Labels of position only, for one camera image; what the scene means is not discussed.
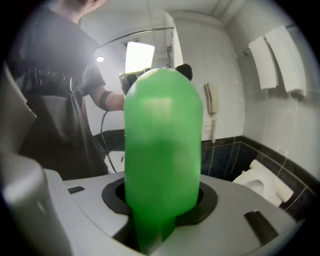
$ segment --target grey plastic surface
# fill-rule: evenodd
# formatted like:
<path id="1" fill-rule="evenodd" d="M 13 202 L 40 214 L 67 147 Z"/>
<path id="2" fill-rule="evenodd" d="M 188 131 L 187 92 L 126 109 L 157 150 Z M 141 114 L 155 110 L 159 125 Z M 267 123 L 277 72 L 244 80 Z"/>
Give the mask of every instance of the grey plastic surface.
<path id="1" fill-rule="evenodd" d="M 41 166 L 22 156 L 0 154 L 0 178 L 4 201 L 32 247 L 44 256 L 71 256 L 70 241 L 53 207 Z"/>
<path id="2" fill-rule="evenodd" d="M 27 106 L 7 65 L 0 75 L 0 152 L 17 154 L 36 116 Z"/>
<path id="3" fill-rule="evenodd" d="M 272 255 L 276 245 L 284 245 L 284 238 L 295 231 L 291 216 L 249 188 L 204 175 L 201 181 L 218 194 L 215 210 L 199 225 L 176 228 L 152 256 L 238 256 L 259 250 L 260 255 Z M 284 233 L 268 250 L 260 245 L 244 218 L 245 213 L 254 210 L 259 210 L 279 234 Z"/>
<path id="4" fill-rule="evenodd" d="M 107 184 L 123 176 L 123 173 L 114 173 L 94 178 L 64 181 L 67 189 L 78 186 L 84 188 L 83 191 L 72 194 L 72 199 L 82 212 L 110 237 L 113 237 L 127 224 L 128 216 L 117 214 L 111 210 L 102 199 L 102 191 Z"/>
<path id="5" fill-rule="evenodd" d="M 77 254 L 84 256 L 141 256 L 142 254 L 127 248 L 107 235 L 99 225 L 92 222 L 83 211 L 83 206 L 79 207 L 74 200 L 74 196 L 80 195 L 86 190 L 95 190 L 87 185 L 80 185 L 85 188 L 84 191 L 70 195 L 67 187 L 59 174 L 52 170 L 45 170 L 48 180 L 48 188 L 55 211 L 59 220 L 71 241 L 71 244 L 77 250 Z M 97 183 L 108 181 L 111 175 L 88 178 L 86 180 L 99 180 Z M 112 225 L 112 218 L 104 218 L 107 224 Z"/>
<path id="6" fill-rule="evenodd" d="M 64 181 L 68 188 L 85 188 L 71 197 L 106 234 L 113 234 L 116 229 L 122 228 L 126 221 L 107 209 L 101 193 L 106 184 L 123 176 L 122 172 Z M 213 187 L 218 194 L 216 209 L 198 225 L 177 227 L 152 256 L 235 256 L 251 253 L 272 255 L 295 233 L 297 225 L 291 216 L 249 188 L 204 175 L 201 176 L 201 181 Z M 265 246 L 260 245 L 244 217 L 244 214 L 255 210 L 259 210 L 279 233 L 277 238 Z"/>

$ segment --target green balloon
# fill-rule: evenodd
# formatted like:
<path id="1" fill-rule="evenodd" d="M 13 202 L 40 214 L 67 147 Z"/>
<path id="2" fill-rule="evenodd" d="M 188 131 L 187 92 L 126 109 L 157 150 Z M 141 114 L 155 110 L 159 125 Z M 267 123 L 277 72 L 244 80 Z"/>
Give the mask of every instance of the green balloon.
<path id="1" fill-rule="evenodd" d="M 203 104 L 186 77 L 157 68 L 130 88 L 124 120 L 125 199 L 140 251 L 148 253 L 197 203 Z"/>

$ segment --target ceiling light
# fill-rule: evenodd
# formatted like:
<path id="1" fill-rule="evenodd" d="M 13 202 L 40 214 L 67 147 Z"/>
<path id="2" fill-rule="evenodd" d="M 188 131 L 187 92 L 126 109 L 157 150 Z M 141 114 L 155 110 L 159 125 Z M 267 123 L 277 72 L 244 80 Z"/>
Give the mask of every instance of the ceiling light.
<path id="1" fill-rule="evenodd" d="M 104 60 L 105 60 L 105 58 L 102 57 L 102 56 L 99 56 L 99 57 L 96 58 L 97 62 L 103 62 Z"/>

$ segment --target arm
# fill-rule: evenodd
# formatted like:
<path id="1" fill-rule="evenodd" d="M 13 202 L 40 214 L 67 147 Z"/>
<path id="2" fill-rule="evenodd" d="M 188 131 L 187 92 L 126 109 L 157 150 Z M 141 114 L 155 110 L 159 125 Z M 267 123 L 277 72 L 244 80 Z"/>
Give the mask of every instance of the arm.
<path id="1" fill-rule="evenodd" d="M 90 92 L 93 102 L 105 111 L 123 111 L 125 97 L 122 93 L 108 91 L 104 86 Z"/>

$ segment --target toilet seat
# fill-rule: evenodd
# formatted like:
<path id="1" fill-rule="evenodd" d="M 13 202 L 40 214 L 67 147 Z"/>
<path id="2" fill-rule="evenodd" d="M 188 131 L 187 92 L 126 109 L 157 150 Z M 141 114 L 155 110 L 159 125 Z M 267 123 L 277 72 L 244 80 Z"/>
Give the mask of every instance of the toilet seat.
<path id="1" fill-rule="evenodd" d="M 275 206 L 281 204 L 273 177 L 263 169 L 250 169 L 233 182 L 250 188 Z"/>

